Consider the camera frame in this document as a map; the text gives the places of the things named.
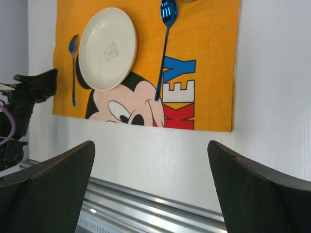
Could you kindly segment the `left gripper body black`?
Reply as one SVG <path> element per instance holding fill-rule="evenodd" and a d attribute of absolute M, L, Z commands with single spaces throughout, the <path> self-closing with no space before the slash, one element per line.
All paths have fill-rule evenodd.
<path fill-rule="evenodd" d="M 21 94 L 23 97 L 34 99 L 36 103 L 41 103 L 54 96 L 56 90 L 42 89 L 38 86 L 20 83 L 16 85 L 14 92 Z"/>

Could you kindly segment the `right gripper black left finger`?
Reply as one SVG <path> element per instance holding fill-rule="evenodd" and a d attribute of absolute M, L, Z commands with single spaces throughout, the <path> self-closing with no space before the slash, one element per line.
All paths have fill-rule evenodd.
<path fill-rule="evenodd" d="M 73 233 L 95 158 L 86 141 L 0 179 L 2 233 Z"/>

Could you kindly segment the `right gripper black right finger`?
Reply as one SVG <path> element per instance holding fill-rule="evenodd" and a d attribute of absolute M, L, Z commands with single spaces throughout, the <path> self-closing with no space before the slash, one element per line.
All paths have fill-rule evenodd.
<path fill-rule="evenodd" d="M 309 233 L 311 183 L 246 158 L 217 141 L 209 164 L 229 233 Z"/>

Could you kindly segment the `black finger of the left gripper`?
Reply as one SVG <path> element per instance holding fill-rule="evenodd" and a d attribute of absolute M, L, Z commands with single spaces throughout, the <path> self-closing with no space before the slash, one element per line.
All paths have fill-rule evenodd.
<path fill-rule="evenodd" d="M 21 83 L 28 83 L 33 85 L 55 85 L 58 75 L 58 70 L 53 68 L 48 71 L 45 71 L 41 74 L 34 76 L 26 76 L 17 74 L 13 77 L 14 80 Z"/>

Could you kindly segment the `blue metal fork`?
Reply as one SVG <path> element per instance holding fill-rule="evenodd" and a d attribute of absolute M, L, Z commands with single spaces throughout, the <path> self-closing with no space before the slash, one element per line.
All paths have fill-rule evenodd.
<path fill-rule="evenodd" d="M 72 59 L 72 105 L 73 107 L 76 106 L 76 99 L 75 99 L 75 43 L 78 38 L 78 34 L 74 35 L 69 42 L 69 52 L 71 54 Z"/>

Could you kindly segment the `cream round plate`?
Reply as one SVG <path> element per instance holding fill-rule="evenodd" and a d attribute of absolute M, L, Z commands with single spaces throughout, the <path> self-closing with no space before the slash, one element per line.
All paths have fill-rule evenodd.
<path fill-rule="evenodd" d="M 99 11 L 82 34 L 78 64 L 86 84 L 106 91 L 130 73 L 137 53 L 137 34 L 128 14 L 120 8 Z"/>

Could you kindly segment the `orange cartoon mouse placemat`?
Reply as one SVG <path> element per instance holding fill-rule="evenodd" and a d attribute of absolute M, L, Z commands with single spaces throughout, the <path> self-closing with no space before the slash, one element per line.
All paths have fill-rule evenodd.
<path fill-rule="evenodd" d="M 58 70 L 55 115 L 164 128 L 231 132 L 240 1 L 178 1 L 169 31 L 160 99 L 155 101 L 166 27 L 158 0 L 60 0 L 53 65 Z M 116 7 L 131 18 L 137 55 L 116 88 L 97 91 L 75 71 L 69 42 L 99 11 Z"/>

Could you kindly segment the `blue metal spoon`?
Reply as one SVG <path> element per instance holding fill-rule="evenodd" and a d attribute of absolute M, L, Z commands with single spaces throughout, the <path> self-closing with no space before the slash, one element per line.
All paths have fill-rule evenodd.
<path fill-rule="evenodd" d="M 164 68 L 164 61 L 165 61 L 169 31 L 170 31 L 170 28 L 176 22 L 177 15 L 178 15 L 177 11 L 178 11 L 178 7 L 177 7 L 177 3 L 175 0 L 162 0 L 161 1 L 161 4 L 160 4 L 161 18 L 167 29 L 166 29 L 166 34 L 165 34 L 165 41 L 164 41 L 164 47 L 163 47 L 159 78 L 158 78 L 158 83 L 157 83 L 157 88 L 156 88 L 156 93 L 155 93 L 155 101 L 158 101 L 160 99 L 160 93 L 161 93 L 161 87 L 162 87 L 162 81 L 163 81 L 163 68 Z"/>

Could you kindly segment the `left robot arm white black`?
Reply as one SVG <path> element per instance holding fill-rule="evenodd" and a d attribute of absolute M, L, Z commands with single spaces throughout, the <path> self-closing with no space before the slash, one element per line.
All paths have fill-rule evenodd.
<path fill-rule="evenodd" d="M 7 102 L 0 101 L 0 170 L 19 164 L 24 156 L 21 141 L 27 133 L 33 108 L 56 93 L 58 70 L 53 68 L 35 76 L 15 75 L 19 83 L 0 84 L 0 93 Z"/>

